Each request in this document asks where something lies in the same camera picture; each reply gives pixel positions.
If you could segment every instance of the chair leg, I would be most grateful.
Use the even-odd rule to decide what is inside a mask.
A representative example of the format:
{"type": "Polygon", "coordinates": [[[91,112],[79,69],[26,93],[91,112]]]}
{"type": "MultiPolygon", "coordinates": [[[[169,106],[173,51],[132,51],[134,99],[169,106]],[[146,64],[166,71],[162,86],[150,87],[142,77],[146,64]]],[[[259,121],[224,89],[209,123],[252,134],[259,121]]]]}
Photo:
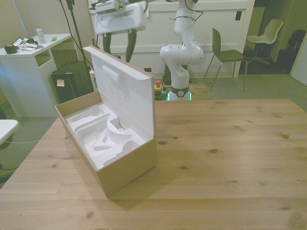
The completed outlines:
{"type": "Polygon", "coordinates": [[[236,68],[236,61],[234,62],[234,71],[232,72],[232,78],[235,76],[235,68],[236,68]]]}
{"type": "Polygon", "coordinates": [[[255,56],[251,60],[249,60],[248,63],[251,63],[253,61],[259,61],[259,62],[261,62],[263,64],[269,65],[270,63],[268,61],[265,61],[265,60],[268,60],[270,58],[269,57],[257,57],[258,52],[259,52],[259,47],[257,47],[257,49],[256,49],[255,56]]]}
{"type": "Polygon", "coordinates": [[[246,80],[246,75],[248,72],[248,61],[244,60],[245,62],[245,75],[244,75],[244,79],[243,79],[243,92],[245,92],[245,80],[246,80]]]}
{"type": "Polygon", "coordinates": [[[259,52],[259,46],[257,46],[255,56],[251,60],[248,61],[249,63],[251,63],[251,62],[253,62],[253,61],[255,61],[257,59],[258,52],[259,52]]]}
{"type": "Polygon", "coordinates": [[[213,55],[213,57],[212,57],[212,59],[211,59],[211,62],[210,62],[209,66],[208,66],[208,68],[207,68],[207,71],[206,71],[206,73],[205,73],[205,76],[204,76],[203,78],[206,77],[206,75],[207,75],[207,73],[208,73],[208,70],[209,70],[209,68],[210,68],[210,65],[211,65],[211,63],[212,63],[212,61],[213,61],[214,56],[215,56],[215,54],[213,55]]]}
{"type": "Polygon", "coordinates": [[[212,91],[212,88],[213,88],[214,83],[215,83],[215,81],[216,81],[217,75],[219,74],[220,69],[221,69],[221,67],[222,67],[222,64],[223,64],[223,63],[224,63],[224,62],[222,61],[221,65],[220,65],[220,67],[219,67],[219,70],[218,70],[218,71],[217,71],[217,73],[216,73],[216,76],[215,76],[215,78],[214,78],[214,80],[213,80],[213,83],[212,83],[212,86],[211,86],[210,92],[212,91]]]}

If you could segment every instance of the box lid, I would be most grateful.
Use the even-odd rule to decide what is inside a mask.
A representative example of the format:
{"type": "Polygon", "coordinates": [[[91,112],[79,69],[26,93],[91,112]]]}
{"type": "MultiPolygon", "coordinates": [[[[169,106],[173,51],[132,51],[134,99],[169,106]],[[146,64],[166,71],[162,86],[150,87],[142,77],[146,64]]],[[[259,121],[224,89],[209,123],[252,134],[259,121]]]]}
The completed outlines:
{"type": "Polygon", "coordinates": [[[101,99],[119,117],[120,125],[146,139],[153,138],[153,75],[94,46],[84,50],[91,53],[101,99]]]}

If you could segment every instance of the wood grain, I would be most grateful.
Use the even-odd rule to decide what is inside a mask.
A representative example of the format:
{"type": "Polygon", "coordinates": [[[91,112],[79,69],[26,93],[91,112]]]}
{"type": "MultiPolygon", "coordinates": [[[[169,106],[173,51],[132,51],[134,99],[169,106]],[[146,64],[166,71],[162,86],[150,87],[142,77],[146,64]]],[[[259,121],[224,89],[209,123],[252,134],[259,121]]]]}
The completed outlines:
{"type": "Polygon", "coordinates": [[[307,229],[307,113],[156,102],[158,165],[107,199],[57,120],[0,190],[0,229],[307,229]]]}

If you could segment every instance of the black pole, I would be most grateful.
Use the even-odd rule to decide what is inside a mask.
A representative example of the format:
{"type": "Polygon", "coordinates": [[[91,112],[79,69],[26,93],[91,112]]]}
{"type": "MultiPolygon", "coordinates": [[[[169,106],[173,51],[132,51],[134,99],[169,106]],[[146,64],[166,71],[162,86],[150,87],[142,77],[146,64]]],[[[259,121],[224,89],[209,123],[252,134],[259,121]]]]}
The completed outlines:
{"type": "Polygon", "coordinates": [[[67,3],[67,6],[68,6],[68,9],[71,12],[71,17],[72,17],[73,25],[74,25],[76,33],[77,33],[77,37],[78,37],[78,41],[79,41],[79,47],[80,47],[80,51],[82,53],[83,61],[84,61],[84,64],[85,64],[85,70],[86,70],[86,73],[87,73],[87,77],[88,77],[89,81],[92,82],[91,81],[91,76],[90,76],[90,67],[87,66],[86,57],[85,57],[85,54],[84,54],[81,38],[80,38],[80,35],[79,35],[78,26],[77,26],[77,23],[76,23],[75,15],[73,14],[73,7],[72,7],[72,5],[74,5],[75,2],[74,2],[74,0],[66,0],[66,3],[67,3]]]}

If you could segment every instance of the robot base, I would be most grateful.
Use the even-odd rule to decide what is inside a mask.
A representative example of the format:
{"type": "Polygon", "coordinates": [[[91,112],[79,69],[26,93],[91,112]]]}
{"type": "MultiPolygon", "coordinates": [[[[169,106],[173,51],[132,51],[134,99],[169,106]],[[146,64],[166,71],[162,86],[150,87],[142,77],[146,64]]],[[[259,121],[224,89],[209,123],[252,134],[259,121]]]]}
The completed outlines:
{"type": "Polygon", "coordinates": [[[192,100],[192,94],[189,91],[183,97],[178,97],[175,93],[169,92],[166,100],[167,101],[191,101],[192,100]]]}

